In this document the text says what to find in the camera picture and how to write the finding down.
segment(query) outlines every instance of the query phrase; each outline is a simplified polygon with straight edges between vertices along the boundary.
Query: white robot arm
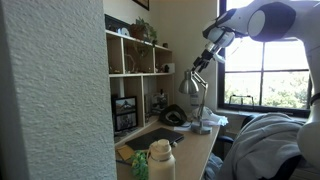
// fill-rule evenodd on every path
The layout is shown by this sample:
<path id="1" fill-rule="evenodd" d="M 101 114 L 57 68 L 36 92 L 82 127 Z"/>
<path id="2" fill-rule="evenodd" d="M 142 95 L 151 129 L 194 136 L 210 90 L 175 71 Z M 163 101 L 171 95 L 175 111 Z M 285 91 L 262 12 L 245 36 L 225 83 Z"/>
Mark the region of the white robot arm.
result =
<path id="1" fill-rule="evenodd" d="M 246 7 L 231 9 L 206 25 L 203 36 L 209 40 L 192 71 L 206 68 L 210 59 L 224 62 L 217 53 L 234 38 L 249 36 L 260 42 L 294 37 L 303 41 L 314 96 L 311 114 L 298 133 L 298 146 L 304 158 L 320 170 L 320 1 L 255 0 Z"/>

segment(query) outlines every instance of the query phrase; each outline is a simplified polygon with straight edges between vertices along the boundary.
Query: wooden shelf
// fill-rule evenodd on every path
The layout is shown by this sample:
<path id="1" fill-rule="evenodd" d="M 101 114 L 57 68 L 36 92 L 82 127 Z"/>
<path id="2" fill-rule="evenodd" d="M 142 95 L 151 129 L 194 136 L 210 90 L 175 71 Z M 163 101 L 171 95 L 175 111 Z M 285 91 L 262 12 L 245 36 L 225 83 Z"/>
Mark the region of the wooden shelf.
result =
<path id="1" fill-rule="evenodd" d="M 168 95 L 168 105 L 174 103 L 174 73 L 157 71 L 157 68 L 173 62 L 172 51 L 109 30 L 106 30 L 106 41 L 111 95 L 137 97 L 138 127 L 117 137 L 115 142 L 119 144 L 157 119 L 151 117 L 150 122 L 146 122 L 145 114 L 150 109 L 146 107 L 150 104 L 145 102 L 146 95 L 163 90 Z M 147 53 L 142 57 L 138 52 Z"/>

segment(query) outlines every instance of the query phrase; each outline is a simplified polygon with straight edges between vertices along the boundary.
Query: wooden desk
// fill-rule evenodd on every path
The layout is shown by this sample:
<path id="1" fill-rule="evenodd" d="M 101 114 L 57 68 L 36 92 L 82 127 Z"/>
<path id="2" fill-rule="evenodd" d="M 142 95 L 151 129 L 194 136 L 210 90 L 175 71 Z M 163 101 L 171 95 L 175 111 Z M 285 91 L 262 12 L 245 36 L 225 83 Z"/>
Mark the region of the wooden desk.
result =
<path id="1" fill-rule="evenodd" d="M 127 140 L 138 137 L 159 127 L 173 130 L 173 127 L 171 126 L 166 126 L 161 122 L 154 122 Z M 176 158 L 176 180 L 201 179 L 209 155 L 216 141 L 219 128 L 219 126 L 213 126 L 212 132 L 208 135 L 199 135 L 191 131 L 177 131 L 184 134 L 184 140 L 180 141 L 177 147 L 172 148 L 172 154 Z M 131 173 L 131 166 L 117 163 L 117 177 L 118 180 L 134 179 Z"/>

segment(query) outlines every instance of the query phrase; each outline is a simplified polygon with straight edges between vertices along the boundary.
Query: textured wall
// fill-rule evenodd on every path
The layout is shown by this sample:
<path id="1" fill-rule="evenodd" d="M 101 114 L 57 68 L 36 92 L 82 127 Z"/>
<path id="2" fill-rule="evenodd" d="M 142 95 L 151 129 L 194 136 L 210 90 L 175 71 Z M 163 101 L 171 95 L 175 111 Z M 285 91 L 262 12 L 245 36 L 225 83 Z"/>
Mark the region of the textured wall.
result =
<path id="1" fill-rule="evenodd" d="M 1 0 L 30 179 L 116 179 L 102 0 Z"/>
<path id="2" fill-rule="evenodd" d="M 0 1 L 0 179 L 3 177 L 3 179 L 28 180 L 19 109 L 4 24 Z"/>

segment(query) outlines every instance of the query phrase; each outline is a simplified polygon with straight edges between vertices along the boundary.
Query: silver desk lamp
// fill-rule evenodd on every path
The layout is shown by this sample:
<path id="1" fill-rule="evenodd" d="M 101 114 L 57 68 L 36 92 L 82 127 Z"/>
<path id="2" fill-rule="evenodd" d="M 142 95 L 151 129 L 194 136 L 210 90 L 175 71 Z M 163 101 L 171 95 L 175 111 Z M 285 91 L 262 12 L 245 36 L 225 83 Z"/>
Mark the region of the silver desk lamp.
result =
<path id="1" fill-rule="evenodd" d="M 191 130 L 197 134 L 210 134 L 211 133 L 211 127 L 205 127 L 202 123 L 202 112 L 204 108 L 204 102 L 207 96 L 207 90 L 208 90 L 208 83 L 205 82 L 199 74 L 197 74 L 195 71 L 186 70 L 184 72 L 184 80 L 181 82 L 179 91 L 183 94 L 195 94 L 199 91 L 198 85 L 194 81 L 194 79 L 203 86 L 204 93 L 202 97 L 201 104 L 199 106 L 199 110 L 197 112 L 197 120 L 199 121 L 199 125 L 192 124 Z"/>

